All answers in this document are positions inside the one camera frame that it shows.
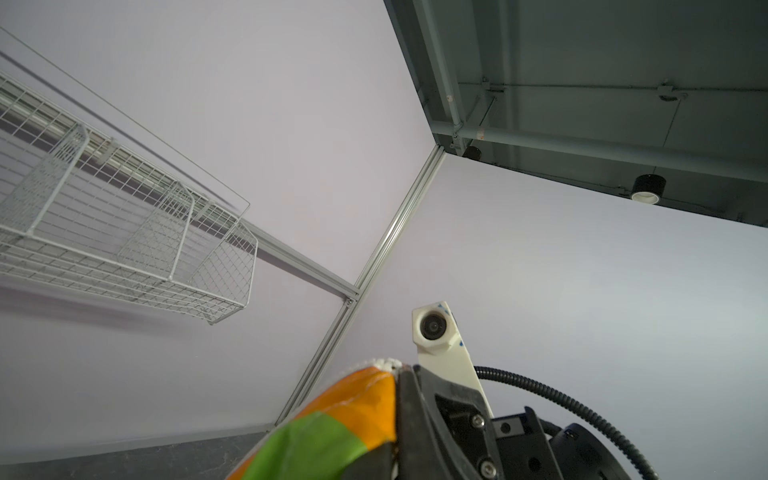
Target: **wire basket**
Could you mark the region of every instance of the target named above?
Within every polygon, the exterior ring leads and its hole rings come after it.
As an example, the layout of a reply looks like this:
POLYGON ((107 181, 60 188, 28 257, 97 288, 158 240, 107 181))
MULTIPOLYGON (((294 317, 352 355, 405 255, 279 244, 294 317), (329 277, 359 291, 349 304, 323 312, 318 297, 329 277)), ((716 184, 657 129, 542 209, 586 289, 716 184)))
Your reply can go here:
POLYGON ((235 214, 0 74, 0 274, 213 324, 250 299, 235 214))

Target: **metal pipe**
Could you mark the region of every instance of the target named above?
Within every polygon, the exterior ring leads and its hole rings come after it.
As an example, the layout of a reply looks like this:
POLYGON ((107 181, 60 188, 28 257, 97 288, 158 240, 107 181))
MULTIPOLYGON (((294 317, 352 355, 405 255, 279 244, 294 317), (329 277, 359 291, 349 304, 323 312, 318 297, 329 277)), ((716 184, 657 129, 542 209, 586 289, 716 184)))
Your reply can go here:
MULTIPOLYGON (((432 132, 436 134, 451 135, 454 133, 453 125, 448 122, 433 121, 429 126, 432 132)), ((558 151, 564 154, 606 158, 630 164, 674 168, 699 174, 768 183, 768 165, 694 152, 471 125, 461 127, 458 134, 464 138, 475 138, 498 144, 518 145, 539 150, 558 151)))
MULTIPOLYGON (((418 0, 417 4, 421 4, 424 21, 422 28, 428 35, 432 52, 434 53, 434 62, 437 67, 438 74, 436 79, 442 84, 443 92, 445 93, 445 99, 448 102, 448 108, 451 112, 451 120, 453 121, 453 130, 456 131, 462 126, 462 116, 458 111, 457 94, 458 83, 455 85, 451 81, 451 74, 448 68, 448 61, 445 58, 445 51, 442 48, 442 39, 440 38, 440 31, 437 27, 437 20, 435 19, 435 10, 432 8, 432 0, 418 0)), ((464 153, 464 141, 461 138, 456 138, 457 151, 461 155, 464 153)))
MULTIPOLYGON (((459 85, 473 85, 476 87, 482 87, 483 83, 480 81, 460 81, 459 85)), ((502 91, 508 88, 515 87, 530 87, 530 88, 586 88, 593 90, 657 90, 658 85, 594 85, 594 84, 526 84, 519 83, 513 84, 510 81, 504 81, 500 84, 489 84, 488 90, 490 91, 502 91)), ((724 92, 736 92, 736 93, 767 93, 768 88, 750 88, 750 87, 678 87, 675 86, 675 91, 724 91, 724 92)))

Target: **black cylindrical object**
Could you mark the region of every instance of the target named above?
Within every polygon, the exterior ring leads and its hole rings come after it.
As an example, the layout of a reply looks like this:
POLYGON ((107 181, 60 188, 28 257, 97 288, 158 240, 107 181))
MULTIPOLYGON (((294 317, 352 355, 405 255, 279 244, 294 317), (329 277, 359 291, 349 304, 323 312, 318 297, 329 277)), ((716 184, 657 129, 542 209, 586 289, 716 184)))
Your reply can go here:
POLYGON ((666 186, 667 180, 660 175, 640 175, 634 179, 630 198, 644 204, 658 204, 666 186))
POLYGON ((468 158, 469 160, 480 161, 482 158, 482 151, 479 148, 470 145, 464 150, 462 157, 468 158))
POLYGON ((422 335, 427 340, 437 340, 448 329, 448 324, 443 317, 437 314, 432 314, 422 319, 422 335))
POLYGON ((630 480, 611 452, 589 430, 571 423, 549 441, 564 480, 630 480))

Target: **metal extrusion beam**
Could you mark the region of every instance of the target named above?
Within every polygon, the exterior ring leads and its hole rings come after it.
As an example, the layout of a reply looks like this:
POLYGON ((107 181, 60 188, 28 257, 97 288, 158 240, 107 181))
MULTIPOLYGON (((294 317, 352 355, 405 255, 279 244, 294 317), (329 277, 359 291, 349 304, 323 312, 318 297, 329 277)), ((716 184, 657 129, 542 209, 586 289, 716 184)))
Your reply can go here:
MULTIPOLYGON (((481 81, 460 81, 458 83, 459 85, 474 85, 477 87, 486 87, 487 90, 490 91, 503 91, 507 90, 508 88, 516 88, 516 87, 530 87, 530 88, 576 88, 576 89, 586 89, 586 90, 653 90, 656 91, 659 89, 658 85, 611 85, 611 84, 536 84, 536 83, 512 83, 511 81, 504 81, 504 83, 501 84, 483 84, 481 81)), ((714 86, 703 86, 703 87, 687 87, 687 86, 680 86, 675 85, 674 87, 675 91, 729 91, 729 92, 739 92, 739 93, 766 93, 768 92, 768 88, 740 88, 740 87, 714 87, 714 86)))
POLYGON ((259 250, 262 250, 278 260, 287 263, 298 271, 311 276, 323 285, 328 286, 331 290, 334 290, 349 299, 358 300, 358 298, 360 298, 360 288, 347 282, 327 268, 320 266, 318 263, 313 262, 293 248, 288 247, 285 243, 279 241, 272 235, 269 235, 259 227, 256 227, 251 222, 244 220, 243 223, 259 240, 259 250))
MULTIPOLYGON (((435 69, 435 79, 440 85, 442 93, 447 101, 451 120, 453 121, 453 130, 458 130, 464 123, 461 112, 458 109, 459 92, 458 82, 454 79, 448 66, 448 59, 445 56, 445 49, 442 47, 442 38, 435 18, 435 9, 432 7, 432 0, 414 0, 414 6, 419 17, 419 24, 424 31, 424 41, 427 45, 429 58, 435 69)), ((461 137, 453 137, 454 146, 459 155, 464 153, 465 145, 461 137)))
MULTIPOLYGON (((451 135, 454 133, 453 125, 444 121, 433 121, 429 126, 432 132, 436 134, 451 135)), ((768 165, 707 156, 694 152, 671 150, 669 148, 619 144, 610 141, 536 134, 524 131, 507 131, 502 128, 476 127, 471 125, 461 127, 458 130, 458 134, 464 138, 475 138, 498 144, 519 145, 520 147, 557 151, 564 154, 606 158, 630 164, 674 168, 699 174, 768 183, 768 165)))
POLYGON ((336 347, 344 337, 344 333, 352 323, 357 307, 367 297, 371 282, 378 276, 382 264, 392 250, 392 247, 395 245, 402 229, 408 223, 408 220, 419 206, 419 203, 421 203, 432 179, 440 168, 444 153, 442 147, 435 146, 435 148, 432 149, 432 153, 424 163, 424 167, 422 167, 419 172, 419 175, 411 186, 405 200, 400 205, 397 214, 389 224, 389 228, 381 241, 379 241, 379 245, 376 247, 373 255, 368 260, 366 267, 360 274, 360 278, 357 280, 357 286, 361 290, 359 301, 347 300, 344 306, 342 306, 339 314, 336 315, 331 327, 328 329, 325 338, 323 338, 323 341, 320 343, 315 356, 312 358, 312 361, 302 375, 299 384, 288 399, 288 403, 277 418, 275 425, 279 425, 294 409, 299 407, 312 392, 317 380, 323 374, 333 353, 336 351, 336 347))

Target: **screw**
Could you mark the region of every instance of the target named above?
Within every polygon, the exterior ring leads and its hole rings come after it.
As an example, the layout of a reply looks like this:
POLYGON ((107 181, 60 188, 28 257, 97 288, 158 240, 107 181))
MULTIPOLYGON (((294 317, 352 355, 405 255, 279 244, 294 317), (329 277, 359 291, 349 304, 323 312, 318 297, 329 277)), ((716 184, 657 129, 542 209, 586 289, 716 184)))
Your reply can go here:
POLYGON ((482 415, 475 415, 472 417, 472 426, 476 429, 481 429, 485 426, 485 420, 482 418, 482 415))
POLYGON ((496 465, 490 460, 483 460, 480 464, 480 473, 483 478, 496 478, 496 465))

